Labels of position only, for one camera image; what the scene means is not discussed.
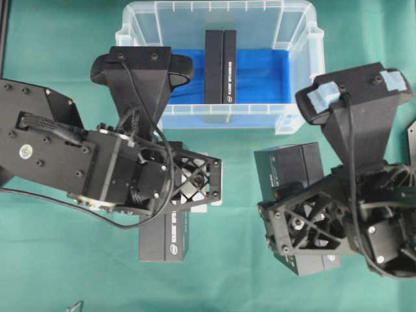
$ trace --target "clear plastic bin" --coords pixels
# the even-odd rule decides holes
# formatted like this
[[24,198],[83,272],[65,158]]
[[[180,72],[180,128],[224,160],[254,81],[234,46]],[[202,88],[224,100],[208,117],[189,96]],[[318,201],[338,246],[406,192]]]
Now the clear plastic bin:
[[[237,31],[236,104],[206,105],[199,94],[205,31],[216,29]],[[191,87],[199,93],[181,97],[184,87],[176,89],[161,120],[165,129],[274,128],[288,135],[304,123],[295,93],[325,71],[323,37],[307,1],[146,1],[126,6],[116,44],[191,51],[196,66]],[[216,122],[210,115],[220,118]]]

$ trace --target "black cable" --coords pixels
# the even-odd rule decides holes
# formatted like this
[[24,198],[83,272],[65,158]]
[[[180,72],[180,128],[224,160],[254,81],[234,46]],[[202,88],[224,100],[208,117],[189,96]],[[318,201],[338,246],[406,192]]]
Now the black cable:
[[136,224],[129,224],[129,225],[123,225],[123,224],[119,224],[117,222],[114,222],[110,219],[107,219],[103,216],[101,216],[100,214],[97,214],[89,209],[86,209],[84,207],[79,207],[78,205],[73,205],[72,203],[67,203],[66,201],[62,201],[62,200],[56,200],[54,198],[51,197],[47,197],[44,195],[40,195],[40,194],[35,194],[35,193],[31,193],[31,192],[25,192],[24,190],[14,190],[11,188],[0,188],[0,193],[10,193],[10,194],[17,194],[17,195],[23,195],[23,196],[28,196],[28,197],[32,197],[32,198],[36,198],[38,200],[45,200],[47,202],[51,202],[51,203],[55,203],[61,206],[65,206],[67,208],[71,208],[74,209],[76,211],[80,211],[82,213],[86,213],[90,216],[93,216],[94,218],[97,218],[100,221],[104,221],[112,226],[115,226],[116,228],[119,229],[134,229],[137,228],[139,225]]
[[157,124],[153,121],[153,118],[150,116],[150,113],[148,112],[148,109],[146,108],[142,97],[140,96],[140,93],[137,90],[135,81],[133,79],[133,75],[131,74],[131,71],[129,69],[129,67],[127,66],[127,64],[121,60],[120,63],[122,64],[122,66],[124,67],[130,83],[131,83],[131,87],[133,89],[133,92],[135,93],[135,96],[137,98],[138,103],[141,105],[141,107],[143,108],[144,114],[146,115],[146,118],[149,120],[149,123],[151,125],[151,128],[153,128],[154,131],[156,131],[156,133],[160,136],[160,138],[163,141],[163,144],[166,148],[166,152],[168,154],[168,166],[169,166],[169,173],[170,173],[170,184],[169,184],[169,190],[165,196],[165,199],[163,201],[163,204],[161,205],[161,207],[157,210],[157,212],[151,216],[148,219],[145,219],[143,221],[140,221],[137,226],[142,226],[144,224],[147,224],[153,220],[155,220],[159,215],[161,215],[161,213],[163,213],[163,211],[166,209],[166,206],[169,204],[169,201],[172,197],[172,194],[174,192],[174,181],[175,181],[175,166],[174,166],[174,156],[172,155],[172,148],[169,144],[169,141],[166,139],[165,135],[162,133],[162,131],[159,129],[159,127],[157,126]]
[[351,97],[349,94],[343,95],[343,101],[345,102],[348,109],[348,119],[350,123],[350,141],[349,141],[349,152],[350,152],[350,163],[348,167],[349,179],[350,179],[350,210],[352,213],[352,220],[354,223],[354,231],[357,235],[357,242],[359,249],[361,250],[365,260],[368,264],[382,276],[388,276],[390,278],[398,280],[409,280],[411,278],[416,278],[416,276],[397,276],[394,275],[383,268],[380,268],[370,257],[367,249],[364,248],[363,239],[361,237],[361,231],[359,229],[358,222],[358,205],[357,205],[357,183],[356,183],[356,157],[355,157],[355,138],[354,138],[354,117],[352,115],[352,104]]

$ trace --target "blue foam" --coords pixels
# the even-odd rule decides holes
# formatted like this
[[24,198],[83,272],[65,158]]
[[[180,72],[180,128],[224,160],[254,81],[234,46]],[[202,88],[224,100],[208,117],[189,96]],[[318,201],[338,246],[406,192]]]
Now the blue foam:
[[[203,104],[203,50],[173,50],[194,62],[194,78],[185,86],[176,88],[169,104]],[[289,52],[283,50],[237,51],[237,103],[290,103]],[[178,127],[274,127],[276,116],[236,115],[229,123],[208,122],[204,116],[175,116],[165,118],[167,128]]]

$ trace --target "white sticker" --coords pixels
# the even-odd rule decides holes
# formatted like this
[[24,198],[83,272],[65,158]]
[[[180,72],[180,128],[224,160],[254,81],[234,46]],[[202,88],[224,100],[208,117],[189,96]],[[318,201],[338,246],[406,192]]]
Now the white sticker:
[[177,255],[177,246],[175,244],[170,245],[170,252],[172,255]]
[[22,145],[19,150],[19,155],[22,159],[29,159],[32,157],[33,148],[29,144]]

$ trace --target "green table surface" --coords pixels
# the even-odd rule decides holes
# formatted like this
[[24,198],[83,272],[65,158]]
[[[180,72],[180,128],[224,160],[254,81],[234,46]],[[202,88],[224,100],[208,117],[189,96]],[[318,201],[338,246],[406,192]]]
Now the green table surface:
[[[5,72],[49,86],[76,102],[87,129],[115,124],[108,89],[90,82],[94,59],[114,45],[120,1],[12,0]],[[414,0],[313,1],[325,31],[326,70],[381,61],[416,81]],[[405,130],[415,101],[397,112],[385,158],[406,161]],[[224,160],[224,204],[190,216],[183,263],[139,263],[138,231],[122,231],[69,209],[0,196],[0,311],[63,311],[78,300],[85,311],[411,311],[414,281],[370,273],[362,257],[298,278],[267,250],[256,203],[261,199],[253,151],[317,141],[326,173],[338,165],[318,127],[295,135],[271,129],[166,131],[193,151]],[[9,187],[65,198],[63,192],[18,178]]]

